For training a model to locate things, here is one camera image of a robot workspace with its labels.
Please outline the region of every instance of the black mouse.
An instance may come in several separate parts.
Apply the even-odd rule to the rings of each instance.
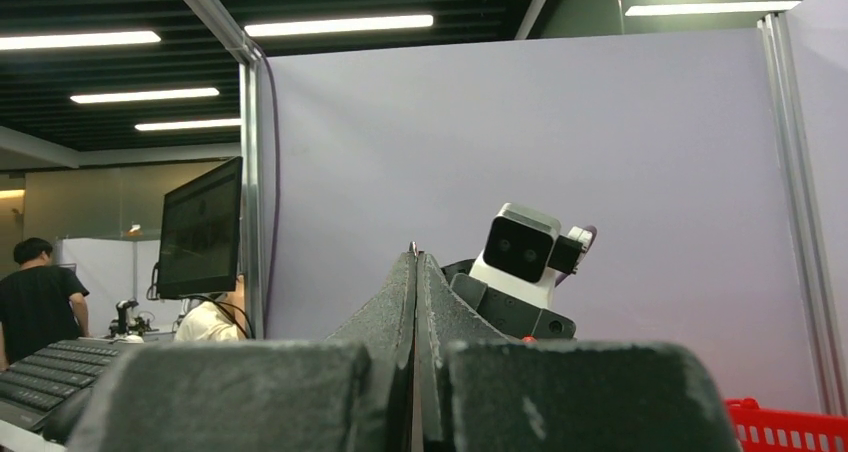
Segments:
[[[71,432],[82,417],[91,398],[91,387],[87,387],[70,396],[62,405],[53,409],[44,422],[42,435],[46,440],[65,445],[71,438]]]

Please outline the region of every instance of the black monitor screen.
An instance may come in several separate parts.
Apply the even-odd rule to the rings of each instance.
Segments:
[[[161,298],[235,287],[241,171],[235,158],[165,195],[156,281]]]

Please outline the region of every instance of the fluorescent light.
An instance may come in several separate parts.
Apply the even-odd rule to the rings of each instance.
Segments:
[[[278,24],[248,25],[244,28],[251,37],[280,35],[325,34],[363,30],[391,30],[430,27],[432,15],[401,15],[395,17],[369,17],[359,19],[310,20]]]
[[[211,129],[214,127],[240,127],[241,119],[189,120],[186,122],[160,122],[158,124],[138,124],[136,130],[153,132],[157,130]]]
[[[634,5],[624,15],[648,17],[656,15],[726,14],[730,12],[779,12],[800,4],[799,1],[731,2],[726,4]]]
[[[104,34],[41,35],[36,37],[0,37],[0,50],[57,49],[103,45],[150,44],[162,39],[155,33],[109,32]]]
[[[0,199],[19,199],[24,196],[24,189],[0,190]]]
[[[191,99],[195,97],[214,97],[218,89],[178,89],[155,90],[149,92],[122,92],[116,94],[73,95],[71,100],[78,104],[102,104],[108,102],[135,102],[140,100]]]

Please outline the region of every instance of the white camera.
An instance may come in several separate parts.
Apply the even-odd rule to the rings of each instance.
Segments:
[[[505,204],[468,275],[501,293],[550,309],[558,272],[575,273],[597,234],[594,227],[573,227],[563,237],[561,229],[559,220],[549,215]]]

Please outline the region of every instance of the basket handle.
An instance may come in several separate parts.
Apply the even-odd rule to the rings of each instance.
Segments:
[[[760,408],[760,404],[757,402],[757,399],[752,399],[750,397],[745,399],[728,399],[724,401],[728,407],[739,407],[742,409],[753,409],[757,410]]]

